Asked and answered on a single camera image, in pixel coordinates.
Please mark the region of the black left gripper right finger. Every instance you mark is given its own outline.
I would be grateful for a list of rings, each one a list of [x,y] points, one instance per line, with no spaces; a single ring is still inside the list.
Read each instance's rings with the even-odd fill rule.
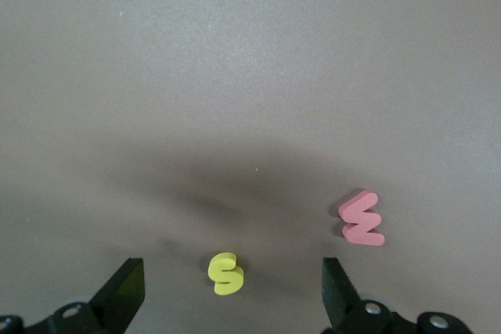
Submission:
[[[407,321],[375,300],[364,300],[340,261],[324,258],[322,300],[330,326],[325,333],[406,333]]]

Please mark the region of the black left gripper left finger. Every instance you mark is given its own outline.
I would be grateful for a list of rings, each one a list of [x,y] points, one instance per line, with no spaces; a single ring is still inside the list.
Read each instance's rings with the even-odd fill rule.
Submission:
[[[89,302],[70,303],[49,319],[51,333],[124,333],[145,299],[144,263],[127,259]]]

